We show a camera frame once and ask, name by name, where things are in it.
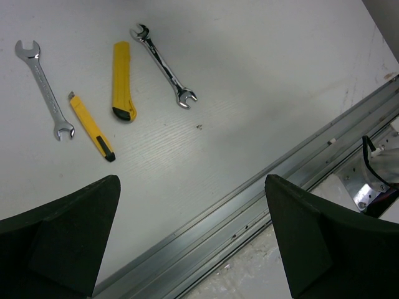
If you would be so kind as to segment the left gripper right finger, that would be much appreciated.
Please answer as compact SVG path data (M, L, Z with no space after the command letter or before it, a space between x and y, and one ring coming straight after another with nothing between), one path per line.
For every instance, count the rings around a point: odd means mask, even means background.
M398 298L398 224L271 174L267 205L292 298Z

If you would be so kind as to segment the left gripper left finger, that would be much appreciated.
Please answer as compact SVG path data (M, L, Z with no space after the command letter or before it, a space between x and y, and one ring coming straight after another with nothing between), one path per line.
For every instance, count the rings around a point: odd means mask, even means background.
M91 297L120 193L109 175L1 220L1 298Z

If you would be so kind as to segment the small silver wrench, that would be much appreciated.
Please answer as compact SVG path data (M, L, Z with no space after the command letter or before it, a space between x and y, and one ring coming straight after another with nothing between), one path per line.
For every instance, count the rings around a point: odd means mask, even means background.
M27 64L35 78L50 115L54 121L54 136L56 139L60 141L62 139L62 134L65 132L69 134L70 139L73 139L75 135L75 128L65 119L65 116L60 109L56 97L41 67L41 48L39 44L36 41L32 41L32 48L25 49L23 47L22 41L18 40L15 44L15 53Z

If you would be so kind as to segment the large silver wrench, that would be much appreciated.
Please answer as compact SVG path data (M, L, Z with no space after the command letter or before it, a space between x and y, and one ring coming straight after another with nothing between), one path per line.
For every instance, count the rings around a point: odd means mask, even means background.
M172 69L170 69L169 65L166 63L159 50L153 43L150 37L150 30L144 24L137 24L137 27L141 29L140 32L135 31L134 29L130 29L131 37L141 43L151 55L152 59L157 64L158 68L161 70L165 78L168 80L169 84L172 86L174 93L176 95L176 103L177 105L185 110L189 110L191 107L187 103L188 100L192 100L197 102L197 96L191 89L185 87L176 77Z

